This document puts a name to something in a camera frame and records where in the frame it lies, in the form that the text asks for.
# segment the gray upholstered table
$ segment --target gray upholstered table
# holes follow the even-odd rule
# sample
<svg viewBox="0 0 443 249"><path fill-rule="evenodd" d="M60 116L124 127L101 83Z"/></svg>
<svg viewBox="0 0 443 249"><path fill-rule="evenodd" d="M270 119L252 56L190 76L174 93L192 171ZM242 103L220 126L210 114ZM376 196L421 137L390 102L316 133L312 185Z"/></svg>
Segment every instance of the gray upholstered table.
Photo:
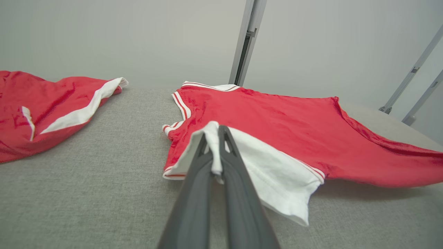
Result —
<svg viewBox="0 0 443 249"><path fill-rule="evenodd" d="M181 182L161 175L181 120L174 89L127 88L57 147L0 164L0 248L155 248ZM443 151L387 114L342 103L392 140ZM226 248L222 186L214 183L211 248ZM283 248L441 248L443 185L384 189L331 180L312 196L305 228L271 211Z"/></svg>

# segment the red t-shirt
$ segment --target red t-shirt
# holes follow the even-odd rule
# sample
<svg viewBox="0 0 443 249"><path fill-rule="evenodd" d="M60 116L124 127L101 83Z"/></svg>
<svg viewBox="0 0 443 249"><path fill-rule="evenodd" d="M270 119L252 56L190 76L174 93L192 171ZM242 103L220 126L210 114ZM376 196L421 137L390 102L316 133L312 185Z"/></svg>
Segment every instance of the red t-shirt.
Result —
<svg viewBox="0 0 443 249"><path fill-rule="evenodd" d="M124 78L68 77L50 82L20 71L0 71L0 163L58 145L127 85Z"/></svg>
<svg viewBox="0 0 443 249"><path fill-rule="evenodd" d="M218 126L226 125L262 203L303 226L309 197L325 178L382 187L443 181L443 153L373 133L350 118L337 97L287 97L195 82L172 95L184 120L163 126L172 140L164 178L184 178L202 134L214 156L212 172L220 175Z"/></svg>
<svg viewBox="0 0 443 249"><path fill-rule="evenodd" d="M338 97L288 97L194 82L185 82L173 97L184 121L163 128L172 140L165 170L177 163L194 131L217 121L320 170L328 179L381 187L443 181L443 153L373 133L340 108Z"/></svg>

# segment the white trim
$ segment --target white trim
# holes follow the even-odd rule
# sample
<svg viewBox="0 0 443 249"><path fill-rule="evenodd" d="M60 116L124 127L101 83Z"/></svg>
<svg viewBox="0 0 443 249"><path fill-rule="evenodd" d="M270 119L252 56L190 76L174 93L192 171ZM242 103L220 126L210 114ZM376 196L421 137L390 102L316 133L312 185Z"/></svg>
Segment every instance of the white trim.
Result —
<svg viewBox="0 0 443 249"><path fill-rule="evenodd" d="M182 96L178 92L172 94L175 104L180 108L182 112L183 120L186 120L191 117L191 109L186 106L185 102L183 102Z"/></svg>
<svg viewBox="0 0 443 249"><path fill-rule="evenodd" d="M128 84L129 83L125 78L116 78L106 82L100 89L97 89L94 92L94 96L87 106L72 111L62 117L59 117L56 121L54 121L54 123L50 124L40 134L53 132L88 122L88 120L98 109L98 106L100 105L102 99L110 97L117 87L120 86L123 89Z"/></svg>
<svg viewBox="0 0 443 249"><path fill-rule="evenodd" d="M22 113L23 116L25 116L28 120L29 126L31 127L31 137L29 138L29 141L32 142L32 140L34 139L35 125L32 122L31 111L28 108L22 106Z"/></svg>
<svg viewBox="0 0 443 249"><path fill-rule="evenodd" d="M172 94L172 98L174 99L175 104L178 106L178 108L180 109L180 112L182 113L183 121L175 122L172 125L167 125L167 124L163 125L162 130L166 134L166 136L169 135L170 131L173 131L173 130L179 128L180 126L182 126L183 122L186 119L191 117L191 109L189 109L189 107L187 107L185 102L183 102L183 99L180 96L180 94L178 92L175 92Z"/></svg>
<svg viewBox="0 0 443 249"><path fill-rule="evenodd" d="M184 121L175 122L175 123L173 123L171 126L165 124L165 125L162 126L162 129L163 129L164 133L165 133L166 136L167 136L167 135L169 134L170 131L173 131L173 130L175 130L175 129L178 129L180 126L182 126L183 122L184 122Z"/></svg>
<svg viewBox="0 0 443 249"><path fill-rule="evenodd" d="M214 155L212 172L221 175L218 126L217 122L211 121L194 132L178 162L166 168L163 177L171 180L184 178L203 134ZM324 183L324 173L245 132L229 129L263 204L307 226L309 197Z"/></svg>
<svg viewBox="0 0 443 249"><path fill-rule="evenodd" d="M218 90L218 91L222 91L222 92L232 92L232 91L240 88L239 86L233 85L233 84L219 85L219 86L208 86L208 85L205 85L202 83L189 82L189 81L185 81L182 84L182 87L183 86L197 86L197 87L202 87L202 88L214 89L214 90Z"/></svg>

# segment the metal frame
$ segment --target metal frame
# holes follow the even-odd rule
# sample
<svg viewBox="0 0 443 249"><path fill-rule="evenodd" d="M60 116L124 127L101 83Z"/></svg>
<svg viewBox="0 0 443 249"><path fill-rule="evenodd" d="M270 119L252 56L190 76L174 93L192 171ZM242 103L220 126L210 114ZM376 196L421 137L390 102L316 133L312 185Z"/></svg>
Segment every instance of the metal frame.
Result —
<svg viewBox="0 0 443 249"><path fill-rule="evenodd" d="M443 36L443 25L440 27L440 29L437 31L437 34L432 38L429 45L424 50L423 54L420 56L420 58L417 60L415 65L412 67L411 71L406 75L404 80L401 82L400 86L397 88L397 90L394 92L394 94L391 96L391 98L386 102L386 104L379 108L380 111L385 112L389 114L392 110L392 106L397 101L397 99L400 97L401 93L406 89L408 84L411 82L412 78L414 78L416 72L420 69L420 67L423 65L424 61L429 57L432 50L437 46L440 39Z"/></svg>
<svg viewBox="0 0 443 249"><path fill-rule="evenodd" d="M405 123L409 126L411 126L414 123L414 121L416 120L414 117L414 114L425 103L425 101L429 98L429 96L437 88L437 86L439 85L439 83L441 81L443 81L443 70L440 72L440 74L437 76L437 78L435 78L435 80L431 83L431 85L428 87L426 92L423 93L423 95L420 97L420 99L417 101L417 103L414 105L414 107L404 117L404 119L402 120L403 123Z"/></svg>
<svg viewBox="0 0 443 249"><path fill-rule="evenodd" d="M243 86L267 0L246 0L229 84Z"/></svg>

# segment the metal bracket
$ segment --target metal bracket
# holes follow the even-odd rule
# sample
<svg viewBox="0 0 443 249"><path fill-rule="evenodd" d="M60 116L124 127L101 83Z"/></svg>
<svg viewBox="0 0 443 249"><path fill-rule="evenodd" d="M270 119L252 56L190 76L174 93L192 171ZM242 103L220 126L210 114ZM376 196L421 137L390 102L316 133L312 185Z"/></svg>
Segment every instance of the metal bracket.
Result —
<svg viewBox="0 0 443 249"><path fill-rule="evenodd" d="M418 69L420 69L419 67L414 67L413 69L412 69L412 71L411 71L411 73L413 73L413 74L415 74L417 71L418 71Z"/></svg>
<svg viewBox="0 0 443 249"><path fill-rule="evenodd" d="M249 37L255 37L255 33L257 32L257 29L255 29L254 30L254 32L253 31L247 31L246 32L246 36L249 36Z"/></svg>
<svg viewBox="0 0 443 249"><path fill-rule="evenodd" d="M392 106L389 107L389 108L387 108L386 111L385 111L385 109L386 109L386 107L385 107L385 106L382 106L382 107L380 107L378 110L379 110L379 111L382 111L382 112L384 112L384 113L386 113L386 114L389 114L389 113L392 111Z"/></svg>

